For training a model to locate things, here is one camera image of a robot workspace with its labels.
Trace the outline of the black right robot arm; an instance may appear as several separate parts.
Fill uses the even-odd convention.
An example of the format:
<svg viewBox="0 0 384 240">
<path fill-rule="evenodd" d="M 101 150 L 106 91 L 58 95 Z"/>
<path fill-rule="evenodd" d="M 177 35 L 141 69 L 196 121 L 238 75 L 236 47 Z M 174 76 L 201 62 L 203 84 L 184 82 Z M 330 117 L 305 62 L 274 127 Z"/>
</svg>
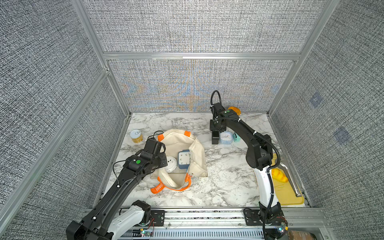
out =
<svg viewBox="0 0 384 240">
<path fill-rule="evenodd" d="M 280 165 L 281 157 L 269 135 L 262 135 L 247 125 L 234 110 L 226 110 L 218 90 L 210 99 L 212 144 L 217 145 L 220 134 L 227 128 L 233 130 L 247 145 L 246 161 L 254 170 L 260 192 L 259 220 L 266 240 L 278 240 L 287 232 L 281 204 L 275 193 L 272 169 Z"/>
</svg>

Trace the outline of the cream canvas bag orange handles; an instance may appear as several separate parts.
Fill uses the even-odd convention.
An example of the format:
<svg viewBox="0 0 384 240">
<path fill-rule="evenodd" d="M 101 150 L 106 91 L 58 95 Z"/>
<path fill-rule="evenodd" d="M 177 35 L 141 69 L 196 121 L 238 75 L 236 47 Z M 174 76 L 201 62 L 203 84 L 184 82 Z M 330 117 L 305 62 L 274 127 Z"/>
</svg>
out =
<svg viewBox="0 0 384 240">
<path fill-rule="evenodd" d="M 189 131 L 168 130 L 155 137 L 166 146 L 167 166 L 156 170 L 152 178 L 159 184 L 151 189 L 158 194 L 164 189 L 183 192 L 190 188 L 193 178 L 208 176 L 205 149 Z"/>
</svg>

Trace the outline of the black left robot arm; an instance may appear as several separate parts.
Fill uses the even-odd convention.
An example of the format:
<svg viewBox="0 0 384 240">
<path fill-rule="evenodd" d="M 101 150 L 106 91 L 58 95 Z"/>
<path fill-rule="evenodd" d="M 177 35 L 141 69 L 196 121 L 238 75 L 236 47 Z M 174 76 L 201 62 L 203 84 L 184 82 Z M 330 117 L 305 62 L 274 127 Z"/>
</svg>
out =
<svg viewBox="0 0 384 240">
<path fill-rule="evenodd" d="M 148 138 L 145 147 L 125 160 L 114 184 L 99 203 L 80 222 L 71 222 L 66 229 L 69 240 L 117 240 L 129 228 L 150 221 L 151 206 L 136 201 L 117 217 L 122 204 L 132 190 L 155 170 L 167 166 L 166 146 L 155 137 Z"/>
</svg>

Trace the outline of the black rectangular clock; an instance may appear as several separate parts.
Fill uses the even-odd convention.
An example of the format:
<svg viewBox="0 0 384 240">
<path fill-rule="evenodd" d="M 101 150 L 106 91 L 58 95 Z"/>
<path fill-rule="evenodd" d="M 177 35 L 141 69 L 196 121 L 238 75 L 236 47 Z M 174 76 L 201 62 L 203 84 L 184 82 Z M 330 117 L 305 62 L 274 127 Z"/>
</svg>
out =
<svg viewBox="0 0 384 240">
<path fill-rule="evenodd" d="M 220 132 L 219 131 L 212 131 L 212 144 L 218 145 L 220 142 Z"/>
</svg>

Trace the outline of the light blue round alarm clock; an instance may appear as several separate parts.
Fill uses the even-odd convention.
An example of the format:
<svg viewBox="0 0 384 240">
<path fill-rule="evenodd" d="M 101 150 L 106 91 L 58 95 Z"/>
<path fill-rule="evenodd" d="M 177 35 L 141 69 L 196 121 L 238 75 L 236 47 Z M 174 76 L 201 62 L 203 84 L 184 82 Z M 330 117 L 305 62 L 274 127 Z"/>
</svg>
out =
<svg viewBox="0 0 384 240">
<path fill-rule="evenodd" d="M 231 145 L 232 142 L 234 141 L 233 133 L 229 131 L 224 131 L 219 134 L 219 140 L 220 140 L 220 144 Z"/>
</svg>

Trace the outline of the mint green cube clock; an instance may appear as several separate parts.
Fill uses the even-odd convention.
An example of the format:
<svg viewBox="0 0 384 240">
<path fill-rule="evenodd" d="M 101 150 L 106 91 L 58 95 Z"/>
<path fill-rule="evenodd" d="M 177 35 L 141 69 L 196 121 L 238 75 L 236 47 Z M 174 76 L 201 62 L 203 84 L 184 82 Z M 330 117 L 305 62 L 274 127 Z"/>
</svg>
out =
<svg viewBox="0 0 384 240">
<path fill-rule="evenodd" d="M 241 140 L 241 138 L 236 133 L 233 133 L 233 140 L 234 140 L 235 143 L 237 143 L 237 142 L 239 142 Z"/>
</svg>

